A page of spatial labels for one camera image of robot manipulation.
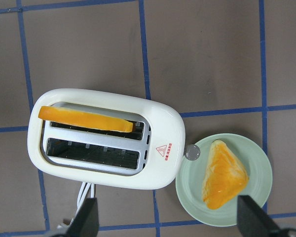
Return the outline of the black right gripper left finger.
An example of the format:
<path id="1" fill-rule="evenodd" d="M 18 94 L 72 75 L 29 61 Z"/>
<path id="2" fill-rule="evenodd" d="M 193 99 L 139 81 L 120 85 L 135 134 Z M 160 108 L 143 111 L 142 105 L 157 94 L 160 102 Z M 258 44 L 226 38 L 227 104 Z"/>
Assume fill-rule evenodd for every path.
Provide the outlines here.
<path id="1" fill-rule="evenodd" d="M 87 198 L 80 207 L 74 221 L 66 230 L 65 237 L 96 237 L 99 232 L 98 202 Z"/>

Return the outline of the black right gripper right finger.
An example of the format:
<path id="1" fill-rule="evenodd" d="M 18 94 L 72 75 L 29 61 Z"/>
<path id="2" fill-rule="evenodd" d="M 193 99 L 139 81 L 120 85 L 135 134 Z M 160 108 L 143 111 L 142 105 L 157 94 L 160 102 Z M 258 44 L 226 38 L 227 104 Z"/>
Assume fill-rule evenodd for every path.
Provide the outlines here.
<path id="1" fill-rule="evenodd" d="M 248 195 L 237 198 L 237 227 L 243 237 L 283 237 L 279 226 Z"/>

